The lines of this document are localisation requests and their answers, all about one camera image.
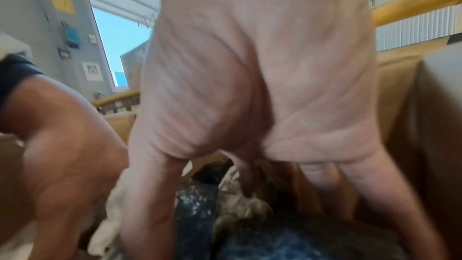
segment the yellow pipe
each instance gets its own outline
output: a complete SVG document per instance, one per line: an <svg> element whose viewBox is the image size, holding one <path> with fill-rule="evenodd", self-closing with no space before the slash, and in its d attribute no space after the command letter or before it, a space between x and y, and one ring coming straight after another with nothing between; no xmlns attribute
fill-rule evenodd
<svg viewBox="0 0 462 260"><path fill-rule="evenodd" d="M139 95L140 95L140 90L126 90L123 92L119 92L119 93L98 99L97 101L93 102L93 106L101 107L107 104L122 101L124 99L137 97Z"/></svg>
<svg viewBox="0 0 462 260"><path fill-rule="evenodd" d="M372 10L375 26L383 26L423 13L431 12L443 7L461 4L462 0L395 0L380 5ZM128 90L101 98L93 103L101 107L110 103L140 95L140 90Z"/></svg>

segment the corrugated metal wall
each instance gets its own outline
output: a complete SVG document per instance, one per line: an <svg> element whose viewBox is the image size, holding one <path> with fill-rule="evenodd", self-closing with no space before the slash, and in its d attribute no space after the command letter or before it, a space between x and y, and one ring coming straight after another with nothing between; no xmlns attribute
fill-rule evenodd
<svg viewBox="0 0 462 260"><path fill-rule="evenodd" d="M376 0L376 6L393 0ZM394 22L376 29L377 50L383 51L456 33L462 5Z"/></svg>

